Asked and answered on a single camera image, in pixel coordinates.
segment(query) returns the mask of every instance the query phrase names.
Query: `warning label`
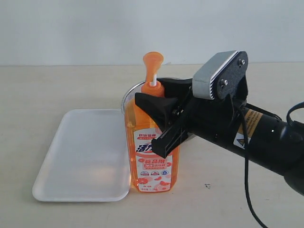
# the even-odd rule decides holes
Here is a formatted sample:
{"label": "warning label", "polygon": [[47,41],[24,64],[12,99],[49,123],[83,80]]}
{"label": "warning label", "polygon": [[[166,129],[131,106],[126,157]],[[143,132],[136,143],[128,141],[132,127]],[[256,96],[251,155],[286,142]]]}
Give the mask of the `warning label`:
{"label": "warning label", "polygon": [[[251,137],[252,137],[253,133],[255,132],[257,124],[260,121],[262,115],[263,114],[261,114],[257,111],[251,110],[251,109],[246,113],[245,120],[246,120],[247,132],[248,132],[248,143],[250,142]],[[244,140],[242,124],[238,128],[238,131],[237,131],[233,144],[242,149],[245,149],[245,140]]]}

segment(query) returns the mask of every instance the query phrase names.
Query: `white wall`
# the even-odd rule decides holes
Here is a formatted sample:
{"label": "white wall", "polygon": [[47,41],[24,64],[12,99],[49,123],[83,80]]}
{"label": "white wall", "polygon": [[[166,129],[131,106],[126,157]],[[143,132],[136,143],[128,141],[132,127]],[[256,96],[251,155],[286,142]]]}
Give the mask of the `white wall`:
{"label": "white wall", "polygon": [[304,61],[303,0],[0,0],[0,65]]}

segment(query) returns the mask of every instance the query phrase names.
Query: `white plastic tray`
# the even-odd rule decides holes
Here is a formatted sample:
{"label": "white plastic tray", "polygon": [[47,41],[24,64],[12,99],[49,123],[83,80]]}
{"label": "white plastic tray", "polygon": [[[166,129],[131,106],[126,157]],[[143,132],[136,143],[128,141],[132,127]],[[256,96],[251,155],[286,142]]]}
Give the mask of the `white plastic tray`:
{"label": "white plastic tray", "polygon": [[118,201],[128,194],[130,179],[121,110],[72,110],[60,123],[32,193],[39,201]]}

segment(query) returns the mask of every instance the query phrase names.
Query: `dish soap bottle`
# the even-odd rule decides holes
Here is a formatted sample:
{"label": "dish soap bottle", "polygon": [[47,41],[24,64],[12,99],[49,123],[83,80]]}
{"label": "dish soap bottle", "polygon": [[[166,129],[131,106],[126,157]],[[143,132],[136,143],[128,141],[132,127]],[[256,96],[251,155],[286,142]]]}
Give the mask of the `dish soap bottle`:
{"label": "dish soap bottle", "polygon": [[[146,65],[146,81],[142,93],[164,97],[164,87],[157,81],[156,73],[161,67],[163,56],[149,52],[143,57]],[[132,99],[125,109],[125,128],[127,134],[131,185],[139,192],[169,191],[177,180],[179,147],[166,159],[153,153],[151,140],[158,138],[161,131],[157,124]]]}

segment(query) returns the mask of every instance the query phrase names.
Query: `table surface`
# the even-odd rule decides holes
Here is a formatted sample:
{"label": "table surface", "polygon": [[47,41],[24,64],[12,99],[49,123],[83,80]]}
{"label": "table surface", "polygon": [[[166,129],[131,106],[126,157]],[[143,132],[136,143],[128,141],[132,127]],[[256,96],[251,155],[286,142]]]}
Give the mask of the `table surface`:
{"label": "table surface", "polygon": [[[304,63],[250,64],[248,102],[285,119],[304,100]],[[164,65],[160,76],[190,78],[200,65]],[[0,67],[0,227],[258,228],[244,193],[243,158],[195,137],[181,146],[178,181],[166,193],[135,191],[111,203],[43,203],[32,186],[63,115],[120,108],[145,78],[143,66]],[[293,115],[304,121],[304,113]],[[256,213],[270,228],[302,228],[304,197],[281,176],[249,166]]]}

